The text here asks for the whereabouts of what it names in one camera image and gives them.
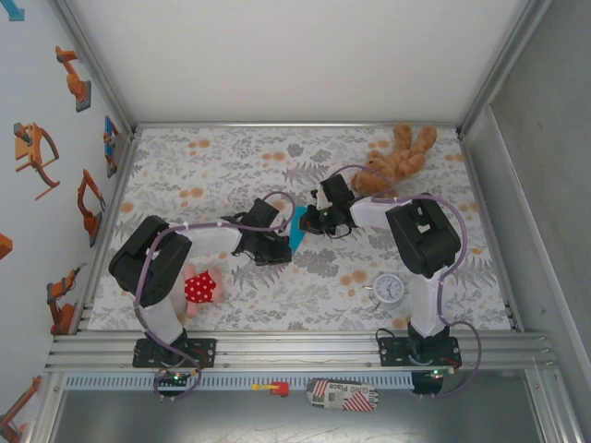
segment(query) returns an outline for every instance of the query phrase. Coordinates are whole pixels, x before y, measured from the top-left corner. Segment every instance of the patterned fabric surface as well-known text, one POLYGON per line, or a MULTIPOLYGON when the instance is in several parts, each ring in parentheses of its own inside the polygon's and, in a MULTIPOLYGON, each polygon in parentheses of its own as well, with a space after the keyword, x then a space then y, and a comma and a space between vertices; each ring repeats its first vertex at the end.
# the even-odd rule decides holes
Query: patterned fabric surface
MULTIPOLYGON (((391 127, 212 127, 146 129, 141 135, 116 221, 109 257, 140 222, 155 214, 171 223, 212 222, 249 210, 255 198, 283 190, 298 205, 338 167, 364 164, 371 149, 389 153, 391 127)), ((348 181, 355 170, 347 170, 348 181)), ((458 208, 468 226, 468 254, 446 281, 444 314, 468 319, 479 329, 508 329, 499 285, 470 188, 455 131, 440 127, 423 171, 398 185, 400 196, 429 192, 458 208)), ((270 198, 280 210, 291 208, 270 198)), ((460 228, 448 214, 458 233, 460 228)), ((404 329, 412 308, 374 302, 370 285, 382 272, 398 275, 408 288, 413 274, 400 260, 390 232, 356 229, 339 240, 307 234, 290 264, 256 267, 245 256, 189 257, 197 272, 218 266, 226 302, 199 306, 189 330, 374 330, 404 329)), ((139 329, 131 301, 103 270, 90 329, 139 329)))

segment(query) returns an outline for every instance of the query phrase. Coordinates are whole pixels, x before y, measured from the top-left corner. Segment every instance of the black mounting plate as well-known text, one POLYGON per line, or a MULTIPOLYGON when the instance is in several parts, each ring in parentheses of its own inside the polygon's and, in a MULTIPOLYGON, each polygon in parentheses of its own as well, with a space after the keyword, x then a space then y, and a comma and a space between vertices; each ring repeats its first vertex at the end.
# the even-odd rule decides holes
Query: black mounting plate
MULTIPOLYGON (((201 368, 213 367, 215 363, 215 339, 187 339, 187 348, 183 350, 184 353, 193 357, 201 368)), ((154 359, 154 355, 161 352, 162 348, 150 339, 139 339, 136 342, 136 347, 133 352, 133 367, 156 367, 162 368, 163 365, 160 359, 154 359)), ((193 365, 185 361, 181 367, 193 367, 193 365)))
POLYGON ((425 352, 418 362, 413 358, 408 344, 408 337, 380 337, 380 363, 382 366, 449 366, 459 367, 462 365, 460 347, 455 337, 447 337, 438 342, 437 348, 425 352))

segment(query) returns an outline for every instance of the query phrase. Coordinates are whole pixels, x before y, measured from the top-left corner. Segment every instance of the teddy bear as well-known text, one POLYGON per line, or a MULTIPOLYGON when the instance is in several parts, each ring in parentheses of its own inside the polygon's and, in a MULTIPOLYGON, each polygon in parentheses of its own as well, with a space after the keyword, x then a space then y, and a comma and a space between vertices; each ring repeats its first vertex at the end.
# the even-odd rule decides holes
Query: teddy bear
MULTIPOLYGON (((425 166, 425 154, 433 147, 436 139, 435 126, 423 126, 413 143, 413 129, 409 124, 399 123, 394 127, 394 151, 389 156, 385 156, 373 150, 368 154, 366 166, 385 175, 393 184, 396 184, 416 174, 425 166)), ((351 185, 363 196, 371 196, 391 188, 384 179, 366 170, 355 174, 351 185)), ((397 197, 397 195, 395 190, 384 194, 385 197, 397 197)))
POLYGON ((184 272, 179 272, 170 295, 177 317, 196 317, 199 303, 224 301, 222 272, 219 268, 212 267, 197 274, 195 265, 189 263, 184 272))

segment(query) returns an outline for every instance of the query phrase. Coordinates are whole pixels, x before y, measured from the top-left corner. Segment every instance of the red fabric with white dots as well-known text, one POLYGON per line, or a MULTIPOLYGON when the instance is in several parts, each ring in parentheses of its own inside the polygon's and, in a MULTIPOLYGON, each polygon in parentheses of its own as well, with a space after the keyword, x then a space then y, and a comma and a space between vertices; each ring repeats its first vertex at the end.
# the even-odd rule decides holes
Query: red fabric with white dots
POLYGON ((211 294, 217 284, 208 271, 185 280, 185 296, 188 302, 211 303, 211 294))

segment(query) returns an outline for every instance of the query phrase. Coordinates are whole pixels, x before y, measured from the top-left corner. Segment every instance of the white alarm clock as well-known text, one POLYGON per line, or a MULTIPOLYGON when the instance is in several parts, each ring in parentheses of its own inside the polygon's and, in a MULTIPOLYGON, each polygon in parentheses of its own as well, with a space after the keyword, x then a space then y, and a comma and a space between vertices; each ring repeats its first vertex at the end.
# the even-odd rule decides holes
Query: white alarm clock
POLYGON ((371 289, 384 307, 396 307, 403 301, 404 283, 394 274, 380 274, 366 289, 371 289))

